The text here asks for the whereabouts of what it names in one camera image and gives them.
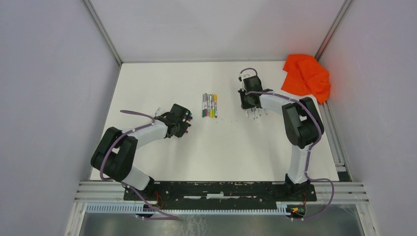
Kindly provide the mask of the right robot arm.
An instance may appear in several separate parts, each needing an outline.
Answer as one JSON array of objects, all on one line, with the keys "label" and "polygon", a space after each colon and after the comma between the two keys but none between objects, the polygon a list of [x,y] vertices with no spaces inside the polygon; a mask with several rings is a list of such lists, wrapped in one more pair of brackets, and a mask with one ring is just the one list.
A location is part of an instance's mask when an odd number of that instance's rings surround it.
[{"label": "right robot arm", "polygon": [[290,98],[271,89],[263,89],[257,75],[239,77],[242,88],[238,90],[244,110],[273,111],[283,117],[285,134],[292,145],[290,167],[285,175],[284,195],[298,200],[307,190],[310,179],[306,176],[312,148],[324,134],[324,126],[310,97]]}]

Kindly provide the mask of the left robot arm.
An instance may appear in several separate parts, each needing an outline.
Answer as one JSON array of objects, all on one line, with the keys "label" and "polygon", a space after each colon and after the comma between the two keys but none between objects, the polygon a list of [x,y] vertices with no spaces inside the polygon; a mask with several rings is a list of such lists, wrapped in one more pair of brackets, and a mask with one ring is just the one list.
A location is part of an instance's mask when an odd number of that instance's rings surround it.
[{"label": "left robot arm", "polygon": [[101,138],[91,160],[93,168],[99,170],[102,180],[115,180],[136,189],[142,200],[154,196],[154,179],[133,166],[136,150],[157,140],[175,136],[181,138],[191,126],[192,113],[187,108],[174,104],[170,111],[159,116],[121,110],[122,113],[144,116],[150,123],[120,130],[108,128]]}]

